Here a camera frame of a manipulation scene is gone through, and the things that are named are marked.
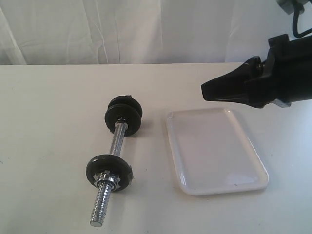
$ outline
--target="dumbbell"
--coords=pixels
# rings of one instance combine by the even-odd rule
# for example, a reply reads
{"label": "dumbbell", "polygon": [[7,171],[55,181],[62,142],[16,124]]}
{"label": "dumbbell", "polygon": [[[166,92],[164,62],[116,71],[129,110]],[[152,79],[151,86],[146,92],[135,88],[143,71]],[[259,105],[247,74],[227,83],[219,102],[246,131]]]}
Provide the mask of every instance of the dumbbell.
{"label": "dumbbell", "polygon": [[133,179],[131,166],[122,158],[120,151],[124,137],[136,133],[143,115],[141,105],[131,95],[111,100],[105,113],[105,123],[114,133],[110,151],[91,159],[86,167],[89,182],[98,188],[90,224],[101,227],[111,192],[126,188]]}

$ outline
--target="table surface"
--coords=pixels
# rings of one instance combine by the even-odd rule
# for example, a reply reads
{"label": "table surface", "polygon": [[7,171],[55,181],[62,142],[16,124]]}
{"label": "table surface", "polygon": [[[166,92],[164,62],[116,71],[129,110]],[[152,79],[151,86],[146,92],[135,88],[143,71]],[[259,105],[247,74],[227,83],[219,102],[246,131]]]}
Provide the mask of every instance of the table surface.
{"label": "table surface", "polygon": [[[0,67],[0,233],[312,233],[312,101],[261,110],[205,102],[200,85],[238,65]],[[85,167],[108,152],[103,115],[124,94],[144,111],[122,150],[135,179],[112,194],[103,227],[94,228],[97,191]],[[239,113],[269,173],[265,190],[190,196],[179,188],[166,115],[213,107]]]}

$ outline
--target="dumbbell handle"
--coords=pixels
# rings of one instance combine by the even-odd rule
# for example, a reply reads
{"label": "dumbbell handle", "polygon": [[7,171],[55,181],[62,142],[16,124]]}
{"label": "dumbbell handle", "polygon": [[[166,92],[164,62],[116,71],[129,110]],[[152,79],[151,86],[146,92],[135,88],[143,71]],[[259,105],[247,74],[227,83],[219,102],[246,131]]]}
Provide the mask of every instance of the dumbbell handle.
{"label": "dumbbell handle", "polygon": [[123,121],[118,121],[115,123],[114,136],[113,136],[111,148],[109,150],[110,155],[115,155],[117,157],[120,156],[122,142],[123,142],[127,128],[128,128],[128,125]]}

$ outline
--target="white tray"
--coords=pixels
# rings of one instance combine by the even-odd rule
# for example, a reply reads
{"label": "white tray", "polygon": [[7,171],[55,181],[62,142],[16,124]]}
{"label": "white tray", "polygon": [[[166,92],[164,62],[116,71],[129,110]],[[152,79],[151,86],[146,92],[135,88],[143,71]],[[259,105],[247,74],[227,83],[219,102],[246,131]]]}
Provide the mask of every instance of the white tray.
{"label": "white tray", "polygon": [[185,193],[211,195],[267,186],[268,173],[231,110],[171,112],[167,128]]}

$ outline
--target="white curtain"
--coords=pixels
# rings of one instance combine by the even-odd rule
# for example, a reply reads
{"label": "white curtain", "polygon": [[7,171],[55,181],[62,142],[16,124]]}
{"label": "white curtain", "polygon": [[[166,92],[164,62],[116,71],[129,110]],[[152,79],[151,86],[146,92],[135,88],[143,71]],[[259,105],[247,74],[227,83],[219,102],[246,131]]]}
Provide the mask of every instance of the white curtain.
{"label": "white curtain", "polygon": [[0,0],[0,64],[264,59],[292,18],[275,0]]}

